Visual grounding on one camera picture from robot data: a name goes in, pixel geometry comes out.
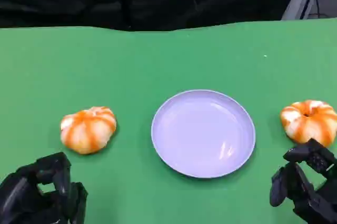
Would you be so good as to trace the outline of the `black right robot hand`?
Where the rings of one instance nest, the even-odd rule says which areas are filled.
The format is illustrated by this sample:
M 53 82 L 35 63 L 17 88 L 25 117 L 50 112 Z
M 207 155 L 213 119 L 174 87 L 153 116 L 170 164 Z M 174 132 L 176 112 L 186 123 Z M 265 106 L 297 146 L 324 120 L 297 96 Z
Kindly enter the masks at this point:
M 336 157 L 311 138 L 288 150 L 288 163 L 272 177 L 270 205 L 277 207 L 285 198 L 293 201 L 293 212 L 307 223 L 336 223 Z M 325 182 L 315 189 L 299 163 L 306 162 Z

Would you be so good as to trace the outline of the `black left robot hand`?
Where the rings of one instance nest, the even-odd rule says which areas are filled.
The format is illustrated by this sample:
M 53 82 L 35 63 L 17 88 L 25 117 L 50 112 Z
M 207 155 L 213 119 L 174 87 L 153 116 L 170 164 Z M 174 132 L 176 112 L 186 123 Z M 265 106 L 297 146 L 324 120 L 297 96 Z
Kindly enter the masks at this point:
M 59 152 L 18 168 L 1 183 L 1 223 L 84 223 L 88 192 L 71 181 Z

